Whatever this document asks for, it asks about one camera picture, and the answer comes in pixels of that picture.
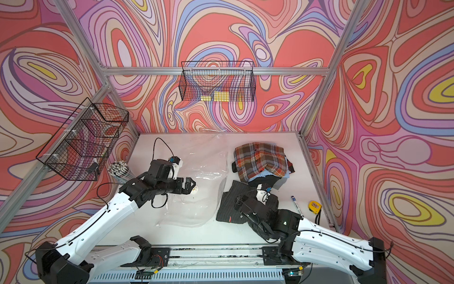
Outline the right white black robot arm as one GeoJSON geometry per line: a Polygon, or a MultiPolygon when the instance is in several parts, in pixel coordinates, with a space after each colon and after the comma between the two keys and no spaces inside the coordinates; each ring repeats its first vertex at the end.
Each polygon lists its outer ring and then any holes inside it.
{"type": "Polygon", "coordinates": [[[381,239],[356,239],[331,231],[288,209],[279,209],[275,195],[266,201],[243,195],[235,200],[248,225],[275,246],[262,248],[268,266],[322,265],[344,272],[361,284],[387,282],[387,254],[381,239]]]}

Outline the clear plastic vacuum bag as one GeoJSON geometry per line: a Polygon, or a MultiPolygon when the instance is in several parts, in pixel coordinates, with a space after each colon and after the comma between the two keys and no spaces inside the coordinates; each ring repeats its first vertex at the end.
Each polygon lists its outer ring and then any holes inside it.
{"type": "Polygon", "coordinates": [[[158,226],[200,227],[216,213],[228,177],[226,135],[171,134],[164,141],[183,161],[179,177],[196,182],[189,195],[169,195],[158,226]]]}

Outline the light blue shirt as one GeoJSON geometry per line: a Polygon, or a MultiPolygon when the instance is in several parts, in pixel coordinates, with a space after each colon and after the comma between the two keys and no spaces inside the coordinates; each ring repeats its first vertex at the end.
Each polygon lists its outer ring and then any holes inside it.
{"type": "MultiPolygon", "coordinates": [[[[286,171],[286,174],[284,176],[281,176],[281,178],[289,178],[290,177],[290,174],[292,173],[291,170],[287,169],[286,171]]],[[[262,172],[260,172],[259,174],[251,177],[248,182],[252,182],[253,180],[257,179],[257,178],[261,178],[261,177],[266,177],[266,176],[275,176],[275,177],[279,177],[273,173],[271,173],[269,170],[265,169],[263,170],[262,172]]]]}

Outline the black button shirt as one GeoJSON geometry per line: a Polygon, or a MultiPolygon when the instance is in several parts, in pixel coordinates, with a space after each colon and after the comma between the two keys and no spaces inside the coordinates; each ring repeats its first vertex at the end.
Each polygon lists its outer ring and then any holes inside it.
{"type": "Polygon", "coordinates": [[[288,179],[287,178],[281,178],[281,176],[284,176],[286,174],[287,169],[291,170],[292,173],[294,172],[293,165],[288,162],[286,157],[284,157],[284,161],[278,160],[277,163],[275,161],[271,161],[271,169],[273,171],[270,171],[271,173],[279,176],[266,176],[264,178],[257,178],[253,180],[252,182],[248,182],[248,180],[262,172],[263,170],[269,168],[268,161],[264,161],[260,159],[259,161],[252,160],[250,162],[245,162],[243,166],[238,167],[236,165],[236,162],[232,162],[232,171],[234,173],[237,173],[240,182],[242,183],[247,183],[250,187],[257,187],[260,184],[265,184],[268,187],[279,189],[282,184],[284,184],[288,179]]]}

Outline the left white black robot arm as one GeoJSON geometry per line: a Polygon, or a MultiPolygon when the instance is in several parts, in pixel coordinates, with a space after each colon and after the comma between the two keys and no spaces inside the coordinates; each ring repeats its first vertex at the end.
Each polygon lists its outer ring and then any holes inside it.
{"type": "Polygon", "coordinates": [[[44,242],[35,250],[39,278],[46,284],[87,284],[121,266],[163,268],[164,257],[139,235],[123,244],[93,252],[118,224],[156,196],[189,195],[196,188],[191,177],[178,177],[183,162],[173,156],[157,159],[148,171],[121,185],[97,213],[56,243],[44,242]]]}

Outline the dark grey pinstripe shirt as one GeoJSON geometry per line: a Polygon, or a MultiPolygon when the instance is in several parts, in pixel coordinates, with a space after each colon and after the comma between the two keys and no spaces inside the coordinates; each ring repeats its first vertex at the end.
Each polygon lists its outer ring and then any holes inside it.
{"type": "Polygon", "coordinates": [[[236,200],[243,195],[249,197],[256,196],[257,190],[267,190],[271,195],[271,187],[265,184],[260,184],[257,187],[250,187],[245,183],[233,181],[229,191],[224,192],[221,198],[221,204],[216,213],[215,220],[217,222],[225,222],[231,224],[246,224],[247,220],[235,210],[236,200]]]}

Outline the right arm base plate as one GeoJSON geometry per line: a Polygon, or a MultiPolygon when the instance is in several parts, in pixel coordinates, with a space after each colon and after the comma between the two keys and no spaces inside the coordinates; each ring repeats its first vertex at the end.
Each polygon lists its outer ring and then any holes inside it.
{"type": "Polygon", "coordinates": [[[261,251],[261,257],[265,266],[310,266],[310,263],[298,262],[292,256],[280,253],[278,246],[264,246],[261,248],[261,251]]]}

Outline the multicolour tartan plaid shirt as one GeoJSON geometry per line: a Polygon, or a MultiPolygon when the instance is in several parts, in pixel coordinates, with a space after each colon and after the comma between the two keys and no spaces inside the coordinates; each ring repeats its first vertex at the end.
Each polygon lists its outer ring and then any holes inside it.
{"type": "Polygon", "coordinates": [[[288,172],[284,149],[275,144],[252,142],[238,146],[234,150],[234,163],[242,182],[256,179],[263,171],[279,178],[288,172]]]}

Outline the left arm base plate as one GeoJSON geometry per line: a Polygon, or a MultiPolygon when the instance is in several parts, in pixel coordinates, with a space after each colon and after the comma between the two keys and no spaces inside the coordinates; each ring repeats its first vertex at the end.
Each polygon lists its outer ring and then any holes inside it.
{"type": "Polygon", "coordinates": [[[166,267],[169,262],[170,247],[149,247],[140,252],[138,259],[132,263],[126,263],[121,267],[166,267]]]}

